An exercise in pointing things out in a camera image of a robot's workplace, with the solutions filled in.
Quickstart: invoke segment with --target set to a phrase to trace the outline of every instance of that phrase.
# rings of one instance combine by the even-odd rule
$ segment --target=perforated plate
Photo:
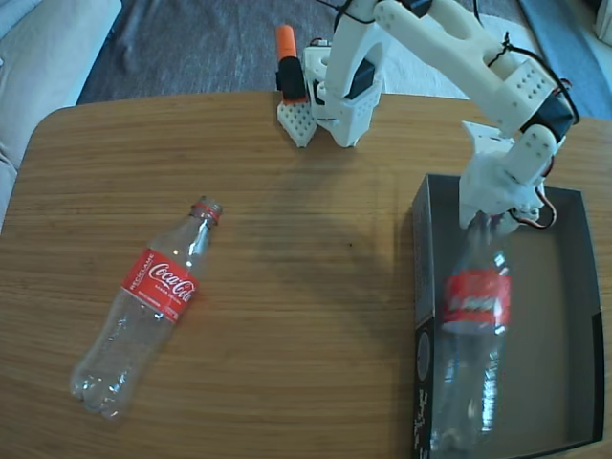
[[[310,103],[280,102],[276,108],[278,122],[299,147],[306,146],[315,135],[317,123],[310,111]]]

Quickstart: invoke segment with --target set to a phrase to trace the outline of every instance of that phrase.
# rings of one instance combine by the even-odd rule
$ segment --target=3d printed robot arm
[[[460,225],[481,210],[509,212],[507,231],[518,223],[541,227],[539,209],[550,206],[543,181],[575,117],[546,69],[504,53],[503,44],[454,0],[346,2],[332,46],[304,51],[307,121],[328,130],[339,145],[355,145],[379,102],[379,70],[393,38],[440,70],[497,126],[464,122],[474,155],[460,181]],[[314,128],[297,139],[280,108],[280,122],[305,146]]]

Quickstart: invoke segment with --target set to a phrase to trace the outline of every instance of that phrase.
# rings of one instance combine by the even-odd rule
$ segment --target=plastic bottle
[[[493,427],[511,287],[498,221],[476,216],[448,279],[440,341],[444,379],[436,382],[433,400],[434,458],[469,457]]]
[[[197,290],[222,207],[205,196],[181,224],[149,242],[125,277],[106,323],[70,379],[71,393],[107,419],[126,410],[139,376]]]

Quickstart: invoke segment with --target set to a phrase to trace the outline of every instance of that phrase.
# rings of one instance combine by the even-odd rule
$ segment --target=red label
[[[176,322],[185,310],[198,281],[161,253],[146,249],[122,287],[130,294]]]
[[[510,316],[510,277],[465,271],[448,280],[444,322],[469,320],[505,325]]]

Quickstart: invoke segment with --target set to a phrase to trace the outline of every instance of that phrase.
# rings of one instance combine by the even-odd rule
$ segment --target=black box
[[[550,229],[520,228],[507,241],[511,321],[498,374],[493,431],[473,458],[527,458],[603,435],[604,356],[598,279],[579,191],[547,187]],[[463,248],[459,179],[427,175],[413,202],[414,424],[411,457],[431,457],[434,385],[443,369],[436,337],[448,275]]]

